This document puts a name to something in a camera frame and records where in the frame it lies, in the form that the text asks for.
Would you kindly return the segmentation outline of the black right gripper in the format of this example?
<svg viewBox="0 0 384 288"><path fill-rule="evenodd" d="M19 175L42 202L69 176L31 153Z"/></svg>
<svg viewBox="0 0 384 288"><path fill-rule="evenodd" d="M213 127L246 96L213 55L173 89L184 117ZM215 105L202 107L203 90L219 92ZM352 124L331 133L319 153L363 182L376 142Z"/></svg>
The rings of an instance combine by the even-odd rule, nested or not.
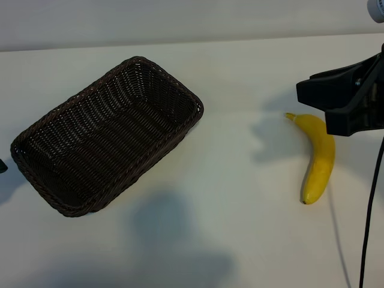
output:
<svg viewBox="0 0 384 288"><path fill-rule="evenodd" d="M349 137L383 128L383 56L310 76L296 84L298 101L325 112L327 132Z"/></svg>

